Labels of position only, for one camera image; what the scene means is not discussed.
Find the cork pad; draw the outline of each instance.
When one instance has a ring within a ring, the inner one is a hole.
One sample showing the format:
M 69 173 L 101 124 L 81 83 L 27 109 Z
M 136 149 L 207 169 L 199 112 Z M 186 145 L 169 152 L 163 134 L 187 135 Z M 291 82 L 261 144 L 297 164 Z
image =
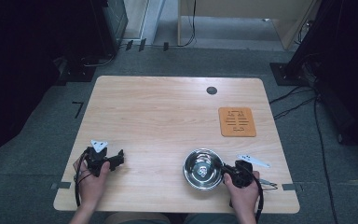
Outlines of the cork pad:
M 225 137 L 255 137 L 255 122 L 248 107 L 220 107 L 220 130 Z

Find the white tag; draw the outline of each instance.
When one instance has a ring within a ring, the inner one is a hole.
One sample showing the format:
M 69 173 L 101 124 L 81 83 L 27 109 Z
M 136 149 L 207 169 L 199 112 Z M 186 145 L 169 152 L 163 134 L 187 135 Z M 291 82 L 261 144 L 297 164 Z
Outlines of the white tag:
M 91 140 L 91 145 L 92 147 L 94 147 L 96 152 L 100 153 L 107 146 L 107 142 L 98 142 L 95 140 Z
M 265 162 L 262 162 L 258 159 L 248 156 L 248 155 L 238 155 L 237 157 L 238 157 L 238 159 L 250 162 L 251 164 L 257 164 L 257 165 L 261 165 L 261 166 L 268 167 L 268 168 L 271 167 L 269 164 L 266 164 Z

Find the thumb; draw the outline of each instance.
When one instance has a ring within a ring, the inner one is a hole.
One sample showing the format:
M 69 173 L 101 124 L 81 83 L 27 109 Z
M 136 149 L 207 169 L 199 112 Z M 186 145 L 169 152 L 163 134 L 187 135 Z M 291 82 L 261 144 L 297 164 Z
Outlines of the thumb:
M 109 174 L 110 169 L 110 162 L 106 161 L 103 163 L 103 167 L 101 167 L 100 177 L 106 179 L 107 175 Z
M 228 191 L 231 191 L 232 188 L 236 188 L 232 184 L 232 179 L 231 179 L 231 176 L 229 174 L 224 174 L 224 178 L 225 178 L 225 185 L 228 188 Z
M 258 171 L 253 171 L 253 175 L 256 179 L 260 179 L 260 173 Z

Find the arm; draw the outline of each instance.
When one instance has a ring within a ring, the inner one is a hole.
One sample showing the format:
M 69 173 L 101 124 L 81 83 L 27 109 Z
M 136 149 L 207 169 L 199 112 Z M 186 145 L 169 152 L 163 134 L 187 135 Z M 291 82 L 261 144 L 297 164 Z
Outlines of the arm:
M 74 163 L 75 170 L 77 169 L 77 165 L 78 160 Z M 82 162 L 80 170 L 83 172 L 79 177 L 80 180 L 84 178 L 79 184 L 81 205 L 77 208 L 70 222 L 71 224 L 89 223 L 106 189 L 105 183 L 107 175 L 109 174 L 109 166 L 109 162 L 105 162 L 101 168 L 100 176 L 96 177 L 89 175 L 90 171 L 87 170 L 86 164 Z
M 258 179 L 260 173 L 254 171 L 253 174 Z M 255 203 L 258 198 L 258 187 L 253 181 L 251 185 L 246 188 L 239 189 L 232 184 L 232 179 L 229 174 L 224 175 L 225 184 L 231 195 L 232 206 L 240 224 L 255 224 Z

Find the metal bowl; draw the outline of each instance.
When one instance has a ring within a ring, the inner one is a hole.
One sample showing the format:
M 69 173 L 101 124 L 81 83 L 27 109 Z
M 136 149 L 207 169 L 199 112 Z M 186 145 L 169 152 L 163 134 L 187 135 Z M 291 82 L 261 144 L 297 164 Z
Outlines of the metal bowl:
M 213 189 L 222 181 L 222 159 L 210 149 L 192 151 L 183 164 L 183 174 L 195 189 Z

